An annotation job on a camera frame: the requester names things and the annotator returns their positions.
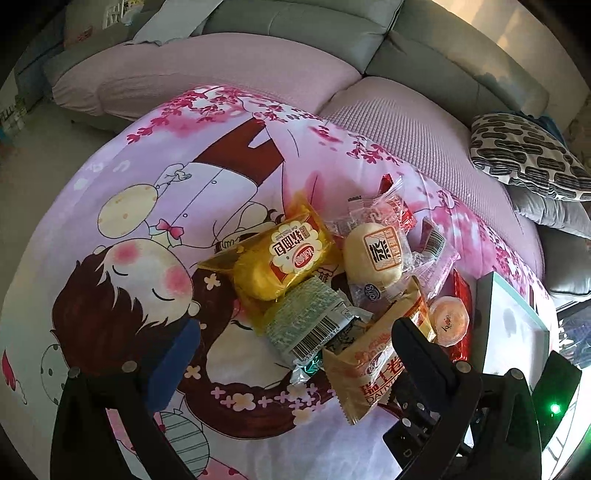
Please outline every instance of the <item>pink bow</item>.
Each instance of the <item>pink bow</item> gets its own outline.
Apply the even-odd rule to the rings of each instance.
[[[156,230],[166,230],[170,233],[170,236],[175,240],[181,238],[181,235],[184,234],[184,229],[181,226],[170,226],[170,224],[166,220],[160,219],[158,225],[156,225]]]

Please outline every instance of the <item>sofa armrest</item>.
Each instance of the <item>sofa armrest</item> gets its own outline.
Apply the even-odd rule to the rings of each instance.
[[[51,58],[43,66],[43,72],[51,87],[57,83],[65,72],[75,65],[92,57],[95,53],[126,41],[129,36],[129,30],[130,27],[127,25],[116,23]]]

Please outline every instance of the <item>yellow bread package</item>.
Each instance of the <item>yellow bread package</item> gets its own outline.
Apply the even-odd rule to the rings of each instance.
[[[360,338],[335,355],[328,344],[322,351],[324,371],[351,425],[357,423],[392,387],[404,366],[392,347],[392,324],[410,318],[432,342],[429,309],[417,278],[412,277],[401,297]]]
[[[258,233],[199,266],[229,274],[253,326],[285,292],[309,277],[336,249],[332,236],[310,205],[299,202],[289,219]]]

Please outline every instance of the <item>blue fabric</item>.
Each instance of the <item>blue fabric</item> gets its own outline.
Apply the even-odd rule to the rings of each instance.
[[[201,328],[196,319],[185,317],[177,321],[186,324],[170,347],[147,362],[154,362],[147,368],[149,376],[142,382],[144,405],[150,414],[168,406],[201,341]]]
[[[562,143],[565,147],[568,148],[566,141],[564,140],[564,137],[562,136],[562,133],[560,133],[560,130],[558,129],[558,127],[554,123],[554,120],[552,120],[549,116],[542,115],[541,117],[536,118],[531,115],[526,115],[523,112],[511,112],[511,113],[513,113],[514,115],[519,115],[520,117],[523,117],[523,118],[527,118],[530,122],[533,122],[536,125],[538,125],[538,127],[542,127],[550,135],[552,135],[556,140],[558,140],[560,143]]]

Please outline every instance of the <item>barcode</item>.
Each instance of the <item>barcode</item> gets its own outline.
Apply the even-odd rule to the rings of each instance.
[[[433,229],[427,238],[424,253],[429,253],[437,259],[441,255],[443,247],[445,247],[445,238],[437,230]]]
[[[292,348],[291,353],[299,362],[307,364],[326,342],[339,333],[339,330],[339,325],[328,317],[324,317],[300,343]]]

